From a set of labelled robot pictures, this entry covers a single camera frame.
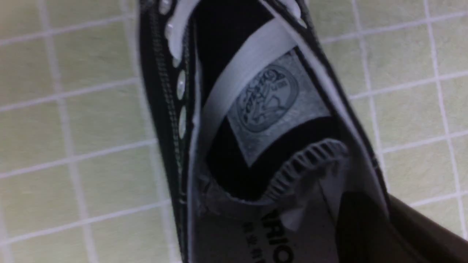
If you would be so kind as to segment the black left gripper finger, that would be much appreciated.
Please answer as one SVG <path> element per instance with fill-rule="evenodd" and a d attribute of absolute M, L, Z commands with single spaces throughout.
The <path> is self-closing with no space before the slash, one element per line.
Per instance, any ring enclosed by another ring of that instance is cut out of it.
<path fill-rule="evenodd" d="M 460 236 L 390 196 L 386 216 L 364 193 L 346 192 L 336 226 L 341 263 L 466 263 Z"/>

